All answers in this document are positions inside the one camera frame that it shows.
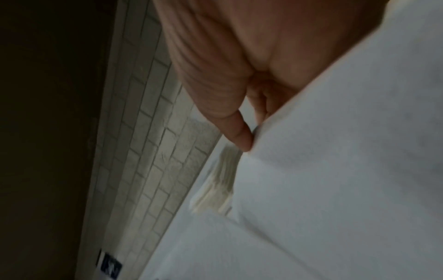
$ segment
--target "tiled wall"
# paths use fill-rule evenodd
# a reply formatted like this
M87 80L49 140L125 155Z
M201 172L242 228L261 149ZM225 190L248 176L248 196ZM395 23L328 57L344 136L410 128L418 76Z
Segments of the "tiled wall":
M138 279L220 133L177 79L149 0L118 1L77 280L100 249Z

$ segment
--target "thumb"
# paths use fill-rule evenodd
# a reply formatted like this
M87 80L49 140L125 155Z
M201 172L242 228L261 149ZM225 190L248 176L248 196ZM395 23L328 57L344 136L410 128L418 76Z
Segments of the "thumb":
M243 152L248 152L252 148L254 137L239 110L224 118L210 116L206 118Z

